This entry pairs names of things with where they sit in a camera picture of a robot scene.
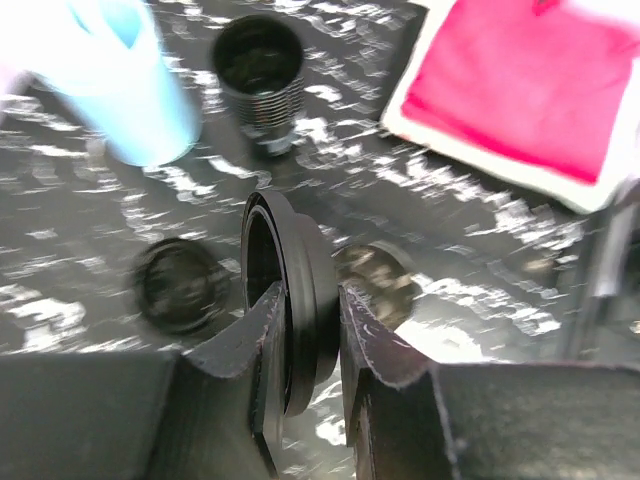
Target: black cylindrical part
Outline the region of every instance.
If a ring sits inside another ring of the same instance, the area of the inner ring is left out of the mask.
[[[303,108],[304,49],[296,33],[272,16],[249,15],[222,30],[211,57],[250,142],[268,156],[287,153]]]

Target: light blue cup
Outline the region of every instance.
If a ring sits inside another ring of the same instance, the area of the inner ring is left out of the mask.
[[[119,160],[162,165],[191,149],[200,114],[165,65],[142,0],[42,0],[39,14],[50,35],[28,55],[31,70]]]

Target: black cap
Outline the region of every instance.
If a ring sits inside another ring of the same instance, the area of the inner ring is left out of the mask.
[[[224,311],[227,271],[202,244],[170,238],[137,259],[133,288],[138,308],[167,333],[203,327]]]

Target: gray table surface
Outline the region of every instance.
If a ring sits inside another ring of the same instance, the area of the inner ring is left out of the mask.
[[[244,202],[275,188],[314,217],[334,246],[385,241],[412,258],[418,287],[398,333],[440,361],[553,358],[566,313],[556,289],[564,249],[583,223],[545,200],[416,146],[386,138],[375,112],[394,45],[412,13],[388,0],[154,2],[167,62],[202,106],[204,132],[184,159],[123,165],[33,83],[8,99],[0,126],[0,351],[188,348],[131,308],[127,275],[150,243],[200,239],[237,288]],[[295,155],[251,157],[208,65],[229,20],[276,12],[307,45],[307,114]],[[344,446],[340,373],[319,385],[285,431],[284,478],[354,477]]]

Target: black lens cap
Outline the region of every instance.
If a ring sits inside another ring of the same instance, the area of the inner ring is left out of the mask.
[[[170,238],[144,251],[133,272],[136,303],[166,333],[188,333],[224,311],[227,271],[202,244]]]

